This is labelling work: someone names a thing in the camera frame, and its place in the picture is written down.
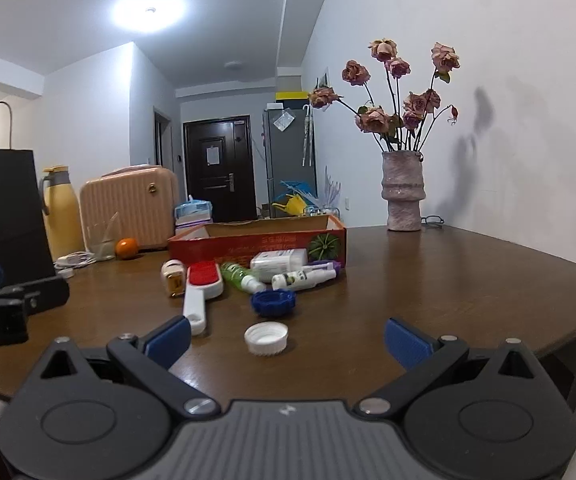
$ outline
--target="refrigerator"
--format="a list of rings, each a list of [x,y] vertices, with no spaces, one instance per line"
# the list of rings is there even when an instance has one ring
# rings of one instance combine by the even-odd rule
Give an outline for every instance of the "refrigerator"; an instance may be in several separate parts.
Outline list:
[[[309,152],[306,165],[302,166],[303,142],[305,136],[305,110],[290,110],[295,119],[285,130],[281,131],[274,124],[284,110],[267,110],[263,114],[265,133],[265,169],[268,177],[268,198],[270,204],[283,195],[287,188],[281,185],[282,180],[306,182],[312,193],[317,194],[317,168],[315,153],[312,155],[312,166],[309,164]],[[277,208],[270,206],[271,218],[288,216]]]

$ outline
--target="yellow thermos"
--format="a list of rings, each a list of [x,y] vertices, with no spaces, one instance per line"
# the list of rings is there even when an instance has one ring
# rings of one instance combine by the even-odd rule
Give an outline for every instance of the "yellow thermos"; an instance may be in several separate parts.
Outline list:
[[[55,166],[39,181],[44,224],[52,259],[84,251],[84,238],[79,218],[79,201],[70,183],[68,166]]]

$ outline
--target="ceiling light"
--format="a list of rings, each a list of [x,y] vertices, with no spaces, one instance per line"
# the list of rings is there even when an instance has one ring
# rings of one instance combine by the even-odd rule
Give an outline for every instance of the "ceiling light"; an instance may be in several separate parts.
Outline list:
[[[183,0],[119,0],[113,9],[116,25],[137,32],[156,32],[183,16]]]

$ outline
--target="orange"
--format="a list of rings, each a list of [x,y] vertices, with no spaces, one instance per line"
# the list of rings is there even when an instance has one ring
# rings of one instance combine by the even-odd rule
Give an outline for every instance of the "orange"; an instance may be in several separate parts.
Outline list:
[[[114,246],[114,253],[117,255],[117,258],[121,260],[130,260],[134,258],[138,252],[139,246],[137,245],[137,240],[134,238],[123,238]]]

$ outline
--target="plastic bottle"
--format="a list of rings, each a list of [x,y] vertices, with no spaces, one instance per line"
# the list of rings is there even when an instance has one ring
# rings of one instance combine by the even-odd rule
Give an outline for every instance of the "plastic bottle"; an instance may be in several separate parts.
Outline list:
[[[264,283],[270,283],[275,274],[299,270],[308,263],[308,250],[287,249],[259,253],[250,261],[250,269]]]
[[[227,282],[232,283],[242,292],[254,294],[265,290],[265,285],[252,274],[250,269],[232,262],[221,264],[221,275]]]
[[[310,272],[311,270],[333,270],[339,276],[339,272],[341,272],[341,264],[339,262],[335,262],[334,260],[321,260],[319,262],[312,262],[306,266],[301,267],[299,270],[303,270],[305,272]]]
[[[75,194],[68,166],[46,168],[39,190],[44,210],[44,224],[52,259],[85,250],[81,231],[79,202]]]
[[[327,282],[327,280],[332,280],[336,277],[337,272],[335,270],[326,269],[286,272],[273,276],[273,289],[303,290],[305,288],[312,288],[319,283]]]
[[[169,260],[161,266],[161,280],[168,297],[176,298],[185,292],[185,265],[179,260]]]

